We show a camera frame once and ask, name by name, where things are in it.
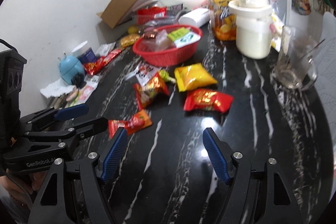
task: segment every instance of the person's hand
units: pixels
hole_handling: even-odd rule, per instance
[[[20,180],[19,178],[14,177],[15,181],[22,185],[24,189],[28,191],[28,193],[32,194],[33,193],[33,188]],[[3,188],[13,197],[15,198],[18,202],[22,204],[26,204],[26,199],[25,199],[25,192],[18,187],[14,182],[12,182],[8,177],[2,176],[0,177],[0,184],[3,186]]]
[[[34,191],[38,191],[41,187],[41,184],[47,174],[47,171],[33,173],[33,178],[31,180],[31,187]]]

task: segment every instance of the metal screw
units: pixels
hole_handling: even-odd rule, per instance
[[[91,152],[89,155],[88,155],[88,157],[90,158],[90,159],[94,159],[95,157],[97,157],[98,156],[98,154],[96,153],[96,152]]]
[[[276,159],[274,159],[274,158],[269,158],[268,159],[268,162],[270,163],[270,164],[276,164],[277,163],[277,160]]]
[[[61,164],[62,163],[62,159],[61,158],[58,158],[58,159],[55,159],[55,161],[54,161],[54,163],[56,164],[56,165],[59,165],[59,164]]]
[[[241,152],[234,152],[233,153],[233,156],[236,158],[236,159],[241,159],[243,157],[243,154]]]

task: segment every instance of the blue gripper pad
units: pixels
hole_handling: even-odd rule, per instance
[[[231,177],[227,171],[227,162],[224,159],[224,156],[222,155],[216,141],[211,136],[210,130],[213,132],[211,128],[206,128],[203,131],[203,144],[208,152],[208,156],[217,177],[227,184],[231,180]]]
[[[54,118],[55,118],[55,121],[64,122],[67,120],[71,120],[73,118],[83,116],[87,114],[88,112],[89,112],[89,107],[86,104],[80,104],[80,105],[71,106],[71,107],[67,107],[67,108],[59,110],[55,114]]]
[[[113,175],[118,167],[120,158],[124,154],[124,149],[127,145],[128,133],[124,128],[118,128],[113,138],[108,141],[104,152],[101,154],[98,163],[97,177],[103,182],[113,178]]]

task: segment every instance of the white wall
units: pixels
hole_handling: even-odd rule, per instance
[[[59,78],[58,57],[88,40],[95,50],[127,26],[110,29],[96,15],[110,0],[4,0],[0,37],[27,59],[20,93],[21,115],[43,109],[40,89]]]

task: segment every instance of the lemon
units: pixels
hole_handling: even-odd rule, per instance
[[[231,27],[227,24],[222,25],[221,28],[220,28],[220,31],[222,33],[228,33],[230,30],[231,30]]]
[[[139,28],[136,25],[132,25],[127,29],[128,34],[138,33]]]

